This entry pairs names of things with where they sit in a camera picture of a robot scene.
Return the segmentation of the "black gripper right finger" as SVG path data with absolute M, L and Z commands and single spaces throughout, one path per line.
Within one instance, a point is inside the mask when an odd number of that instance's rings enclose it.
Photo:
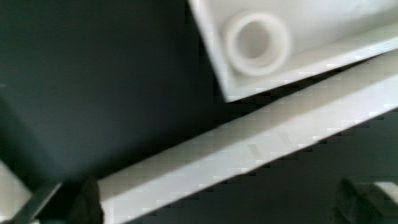
M 342 179 L 332 207 L 332 224 L 398 224 L 398 184 Z

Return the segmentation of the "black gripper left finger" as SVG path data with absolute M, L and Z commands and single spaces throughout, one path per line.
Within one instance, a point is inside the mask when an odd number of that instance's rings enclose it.
M 93 178 L 47 182 L 10 218 L 10 224 L 104 224 Z

